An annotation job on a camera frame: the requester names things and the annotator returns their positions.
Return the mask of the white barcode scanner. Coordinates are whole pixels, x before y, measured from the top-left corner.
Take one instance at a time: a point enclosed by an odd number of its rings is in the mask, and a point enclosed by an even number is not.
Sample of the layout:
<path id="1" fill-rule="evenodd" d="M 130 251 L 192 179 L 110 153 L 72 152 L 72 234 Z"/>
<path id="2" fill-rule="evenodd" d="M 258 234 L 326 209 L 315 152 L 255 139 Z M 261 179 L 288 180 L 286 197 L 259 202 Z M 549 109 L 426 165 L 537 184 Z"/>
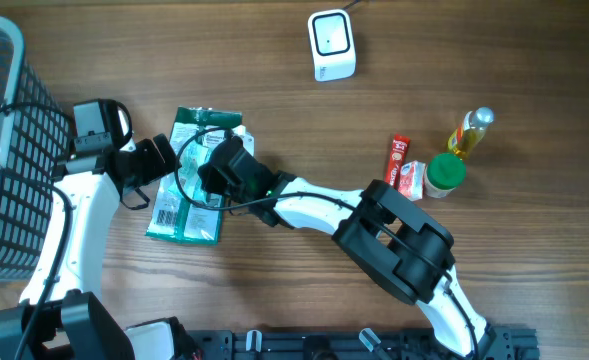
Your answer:
<path id="1" fill-rule="evenodd" d="M 356 50 L 347 11 L 313 13 L 307 27 L 315 80 L 328 82 L 351 77 L 356 70 Z"/>

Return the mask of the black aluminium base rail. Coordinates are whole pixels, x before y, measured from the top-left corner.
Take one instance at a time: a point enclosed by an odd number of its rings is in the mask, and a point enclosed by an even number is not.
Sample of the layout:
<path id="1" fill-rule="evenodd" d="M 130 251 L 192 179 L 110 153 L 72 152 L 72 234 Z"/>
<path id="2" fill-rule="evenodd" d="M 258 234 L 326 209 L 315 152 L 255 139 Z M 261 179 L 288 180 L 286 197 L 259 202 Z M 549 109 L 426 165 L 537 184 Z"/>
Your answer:
<path id="1" fill-rule="evenodd" d="M 373 344 L 357 332 L 260 332 L 200 330 L 188 333 L 203 360 L 456 359 L 431 329 L 379 332 Z M 490 327 L 479 340 L 481 359 L 538 360 L 536 331 Z"/>

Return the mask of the green lid small jar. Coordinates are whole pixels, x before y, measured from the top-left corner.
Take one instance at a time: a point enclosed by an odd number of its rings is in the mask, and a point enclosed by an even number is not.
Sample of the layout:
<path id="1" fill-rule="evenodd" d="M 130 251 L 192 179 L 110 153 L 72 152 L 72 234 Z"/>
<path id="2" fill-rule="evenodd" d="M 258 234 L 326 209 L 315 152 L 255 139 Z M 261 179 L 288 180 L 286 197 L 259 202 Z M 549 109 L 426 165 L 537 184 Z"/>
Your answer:
<path id="1" fill-rule="evenodd" d="M 432 198 L 443 198 L 462 184 L 466 166 L 456 155 L 441 153 L 427 165 L 424 174 L 424 192 Z"/>

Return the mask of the red white tissue pack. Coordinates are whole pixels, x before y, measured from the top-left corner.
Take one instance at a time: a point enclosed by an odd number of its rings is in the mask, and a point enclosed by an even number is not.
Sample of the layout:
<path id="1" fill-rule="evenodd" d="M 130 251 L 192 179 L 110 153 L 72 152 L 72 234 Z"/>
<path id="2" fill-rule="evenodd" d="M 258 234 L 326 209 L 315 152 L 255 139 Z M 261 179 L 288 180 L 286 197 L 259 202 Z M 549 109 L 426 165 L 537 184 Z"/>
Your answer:
<path id="1" fill-rule="evenodd" d="M 423 198 L 425 168 L 419 161 L 408 162 L 400 168 L 397 190 L 410 201 Z"/>

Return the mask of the pale green snack packet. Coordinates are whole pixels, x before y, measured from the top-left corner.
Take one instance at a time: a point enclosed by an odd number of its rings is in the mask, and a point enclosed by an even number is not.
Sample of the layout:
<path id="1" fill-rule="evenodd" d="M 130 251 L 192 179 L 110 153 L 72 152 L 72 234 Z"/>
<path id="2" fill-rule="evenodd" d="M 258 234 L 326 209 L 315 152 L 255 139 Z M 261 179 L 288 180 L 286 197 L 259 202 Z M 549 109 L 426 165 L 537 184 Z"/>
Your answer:
<path id="1" fill-rule="evenodd" d="M 191 198 L 194 198 L 197 186 L 200 184 L 198 169 L 203 165 L 209 155 L 210 149 L 198 142 L 191 142 L 181 155 L 181 167 L 178 170 L 179 183 Z"/>

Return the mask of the yellow oil bottle silver cap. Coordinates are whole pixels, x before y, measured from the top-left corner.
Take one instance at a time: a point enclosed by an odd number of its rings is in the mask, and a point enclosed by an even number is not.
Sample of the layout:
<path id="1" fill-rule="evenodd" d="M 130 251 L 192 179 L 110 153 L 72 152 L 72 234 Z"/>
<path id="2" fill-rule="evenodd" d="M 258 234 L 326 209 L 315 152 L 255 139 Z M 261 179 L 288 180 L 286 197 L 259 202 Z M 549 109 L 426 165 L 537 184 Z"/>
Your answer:
<path id="1" fill-rule="evenodd" d="M 447 150 L 461 160 L 466 160 L 493 121 L 494 112 L 489 107 L 468 112 L 447 140 Z"/>

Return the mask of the red Nescafe coffee stick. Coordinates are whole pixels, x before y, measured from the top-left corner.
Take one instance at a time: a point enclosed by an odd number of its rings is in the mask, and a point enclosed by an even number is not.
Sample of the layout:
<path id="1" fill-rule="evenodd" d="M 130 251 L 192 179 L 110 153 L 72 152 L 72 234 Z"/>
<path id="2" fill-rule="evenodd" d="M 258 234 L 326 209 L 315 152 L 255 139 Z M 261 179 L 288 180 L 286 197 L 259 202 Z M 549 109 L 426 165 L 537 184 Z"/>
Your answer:
<path id="1" fill-rule="evenodd" d="M 411 140 L 400 134 L 392 138 L 384 181 L 393 188 L 398 187 L 401 167 L 404 164 Z"/>

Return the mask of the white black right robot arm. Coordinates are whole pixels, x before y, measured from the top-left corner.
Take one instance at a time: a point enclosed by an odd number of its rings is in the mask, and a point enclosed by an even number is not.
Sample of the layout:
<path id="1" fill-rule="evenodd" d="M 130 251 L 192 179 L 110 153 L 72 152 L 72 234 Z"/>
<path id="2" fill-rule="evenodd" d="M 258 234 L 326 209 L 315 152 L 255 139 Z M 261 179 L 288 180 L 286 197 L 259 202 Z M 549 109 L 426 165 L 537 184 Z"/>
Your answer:
<path id="1" fill-rule="evenodd" d="M 382 180 L 339 191 L 300 177 L 288 178 L 266 199 L 282 223 L 330 235 L 380 288 L 418 306 L 447 350 L 481 358 L 487 322 L 458 281 L 453 236 L 412 201 Z"/>

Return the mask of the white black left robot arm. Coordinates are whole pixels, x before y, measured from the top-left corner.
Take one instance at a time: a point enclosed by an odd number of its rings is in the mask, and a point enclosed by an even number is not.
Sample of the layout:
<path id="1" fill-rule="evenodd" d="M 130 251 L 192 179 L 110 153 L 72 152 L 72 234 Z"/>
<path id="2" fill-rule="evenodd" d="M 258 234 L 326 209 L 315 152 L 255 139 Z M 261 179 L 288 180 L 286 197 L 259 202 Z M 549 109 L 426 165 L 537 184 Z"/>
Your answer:
<path id="1" fill-rule="evenodd" d="M 100 301 L 106 240 L 122 196 L 169 174 L 163 134 L 131 151 L 107 133 L 59 158 L 38 262 L 17 306 L 0 310 L 3 359 L 178 359 L 193 349 L 175 318 L 122 329 Z"/>

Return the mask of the grey plastic shopping basket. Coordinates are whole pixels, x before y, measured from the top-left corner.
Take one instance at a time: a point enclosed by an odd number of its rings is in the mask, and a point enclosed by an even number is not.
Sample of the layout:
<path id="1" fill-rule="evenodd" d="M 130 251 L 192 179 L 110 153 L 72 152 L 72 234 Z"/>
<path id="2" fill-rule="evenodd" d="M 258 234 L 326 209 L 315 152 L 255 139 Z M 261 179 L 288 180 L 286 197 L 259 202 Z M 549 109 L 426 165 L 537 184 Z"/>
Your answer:
<path id="1" fill-rule="evenodd" d="M 30 278 L 39 260 L 52 207 L 42 184 L 71 135 L 59 111 L 19 27 L 0 17 L 0 282 Z"/>

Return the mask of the green 3M gloves package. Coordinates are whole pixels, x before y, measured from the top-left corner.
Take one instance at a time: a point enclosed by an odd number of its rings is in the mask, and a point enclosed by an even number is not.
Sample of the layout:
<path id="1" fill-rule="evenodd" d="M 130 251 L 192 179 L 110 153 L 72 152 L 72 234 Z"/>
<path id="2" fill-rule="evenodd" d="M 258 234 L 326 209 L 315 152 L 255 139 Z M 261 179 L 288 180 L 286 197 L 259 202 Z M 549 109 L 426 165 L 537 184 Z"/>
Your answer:
<path id="1" fill-rule="evenodd" d="M 241 137 L 249 153 L 254 152 L 254 138 L 242 124 L 240 112 L 203 107 L 177 109 L 170 145 L 182 155 L 191 142 L 198 142 L 210 149 L 208 160 L 212 150 L 225 139 L 226 128 Z M 146 235 L 180 244 L 217 244 L 223 220 L 217 208 L 225 205 L 225 199 L 203 191 L 201 180 L 194 195 L 191 198 L 185 194 L 178 173 L 162 178 Z"/>

